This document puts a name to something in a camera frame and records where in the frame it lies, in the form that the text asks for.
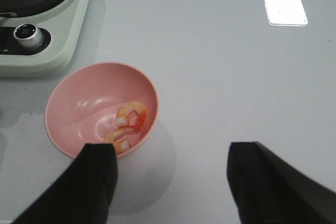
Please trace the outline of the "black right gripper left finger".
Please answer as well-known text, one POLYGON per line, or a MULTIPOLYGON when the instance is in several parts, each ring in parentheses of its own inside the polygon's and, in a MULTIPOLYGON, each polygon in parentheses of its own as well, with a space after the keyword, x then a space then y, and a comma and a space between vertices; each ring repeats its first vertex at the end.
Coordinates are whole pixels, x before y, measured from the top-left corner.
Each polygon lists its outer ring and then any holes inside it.
POLYGON ((112 144, 86 144, 14 223, 106 223, 118 180, 112 144))

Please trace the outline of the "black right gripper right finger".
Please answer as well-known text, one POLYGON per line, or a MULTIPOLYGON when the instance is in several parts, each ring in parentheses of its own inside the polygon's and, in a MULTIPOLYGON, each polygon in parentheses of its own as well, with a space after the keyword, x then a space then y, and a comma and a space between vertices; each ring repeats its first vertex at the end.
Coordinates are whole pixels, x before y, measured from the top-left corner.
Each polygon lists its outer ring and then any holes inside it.
POLYGON ((259 142, 232 142, 226 175, 241 223, 335 223, 335 192, 259 142))

